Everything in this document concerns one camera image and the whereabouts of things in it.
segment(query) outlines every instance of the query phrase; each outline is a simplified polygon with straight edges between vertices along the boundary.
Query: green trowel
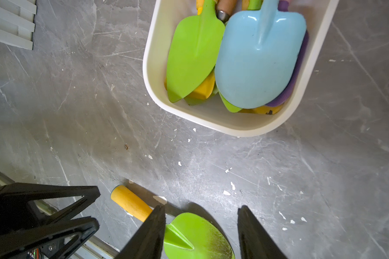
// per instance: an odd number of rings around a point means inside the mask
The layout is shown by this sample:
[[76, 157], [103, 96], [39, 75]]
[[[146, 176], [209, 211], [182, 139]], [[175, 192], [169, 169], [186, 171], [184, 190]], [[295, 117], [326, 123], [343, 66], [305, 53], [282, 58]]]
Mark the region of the green trowel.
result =
[[[112, 191], [111, 199], [141, 221], [152, 211], [124, 185]], [[209, 221], [192, 213], [182, 213], [166, 225], [164, 250], [170, 259], [235, 259], [222, 233]]]

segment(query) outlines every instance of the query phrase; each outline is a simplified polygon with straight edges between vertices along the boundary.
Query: gray marble floor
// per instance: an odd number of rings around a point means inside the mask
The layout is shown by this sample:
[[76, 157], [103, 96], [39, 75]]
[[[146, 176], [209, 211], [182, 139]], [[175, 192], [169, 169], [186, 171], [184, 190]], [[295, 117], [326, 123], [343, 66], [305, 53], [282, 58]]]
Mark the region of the gray marble floor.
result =
[[141, 59], [154, 0], [36, 4], [34, 50], [0, 44], [0, 171], [98, 185], [84, 215], [118, 248], [140, 223], [109, 194], [132, 179], [182, 210], [202, 206], [238, 258], [246, 204], [290, 258], [389, 259], [389, 1], [342, 0], [300, 106], [251, 138], [150, 99]]

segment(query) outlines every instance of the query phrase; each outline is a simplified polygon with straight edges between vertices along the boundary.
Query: storage bin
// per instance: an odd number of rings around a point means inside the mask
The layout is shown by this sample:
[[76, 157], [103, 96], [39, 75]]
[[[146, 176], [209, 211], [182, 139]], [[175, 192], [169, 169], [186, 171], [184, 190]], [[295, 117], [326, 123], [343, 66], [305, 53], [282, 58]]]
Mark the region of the storage bin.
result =
[[181, 20], [196, 15], [195, 0], [157, 0], [143, 58], [143, 76], [150, 97], [162, 109], [189, 121], [237, 137], [258, 136], [279, 127], [295, 111], [304, 94], [338, 0], [294, 0], [289, 11], [304, 15], [310, 35], [294, 91], [274, 115], [230, 113], [220, 97], [189, 106], [182, 99], [171, 103], [164, 88], [167, 56], [174, 31]]

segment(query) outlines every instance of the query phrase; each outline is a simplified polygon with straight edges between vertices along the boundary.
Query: white paint fleck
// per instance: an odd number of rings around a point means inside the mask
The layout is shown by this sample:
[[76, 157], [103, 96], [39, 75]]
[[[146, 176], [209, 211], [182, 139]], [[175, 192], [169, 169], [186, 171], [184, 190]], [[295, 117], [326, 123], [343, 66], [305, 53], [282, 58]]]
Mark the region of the white paint fleck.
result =
[[282, 218], [283, 218], [283, 219], [285, 219], [285, 220], [286, 220], [286, 218], [284, 217], [284, 215], [282, 214], [282, 212], [281, 212], [281, 211], [279, 211], [278, 213], [279, 213], [279, 214], [282, 216]]
[[167, 203], [167, 199], [164, 196], [153, 196], [153, 198], [160, 202], [161, 204], [165, 205]]

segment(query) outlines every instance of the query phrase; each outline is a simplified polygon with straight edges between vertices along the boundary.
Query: screw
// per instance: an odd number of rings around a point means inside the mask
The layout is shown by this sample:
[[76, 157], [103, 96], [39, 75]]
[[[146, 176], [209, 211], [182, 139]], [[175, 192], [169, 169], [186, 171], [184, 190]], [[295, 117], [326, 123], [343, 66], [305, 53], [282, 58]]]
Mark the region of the screw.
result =
[[51, 244], [51, 245], [48, 247], [49, 251], [52, 251], [54, 248], [56, 248], [55, 244]]

